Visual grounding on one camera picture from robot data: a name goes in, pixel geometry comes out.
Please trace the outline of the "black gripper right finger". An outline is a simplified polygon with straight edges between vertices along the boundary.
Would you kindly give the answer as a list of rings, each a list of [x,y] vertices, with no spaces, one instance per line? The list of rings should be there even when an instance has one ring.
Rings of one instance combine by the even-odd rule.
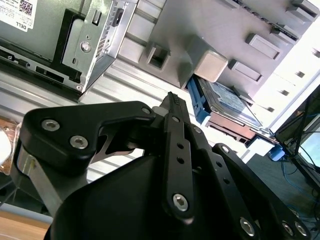
[[[305,224],[226,145],[210,146],[191,123],[186,102],[177,97],[190,161],[199,171],[195,202],[212,224],[217,240],[309,240]]]

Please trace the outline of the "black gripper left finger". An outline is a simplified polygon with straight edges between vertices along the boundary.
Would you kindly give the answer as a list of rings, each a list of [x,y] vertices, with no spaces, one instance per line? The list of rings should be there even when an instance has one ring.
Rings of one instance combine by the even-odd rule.
[[[194,220],[190,142],[169,92],[159,112],[140,101],[39,108],[22,122],[13,164],[55,217],[77,190],[137,160],[163,161],[162,204]]]

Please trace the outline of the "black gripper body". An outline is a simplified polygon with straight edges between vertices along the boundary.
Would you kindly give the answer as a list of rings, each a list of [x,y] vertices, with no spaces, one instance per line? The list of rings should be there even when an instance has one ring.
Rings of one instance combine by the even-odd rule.
[[[47,240],[238,240],[213,182],[192,170],[194,219],[183,224],[162,203],[164,162],[139,158],[72,193],[60,206]]]

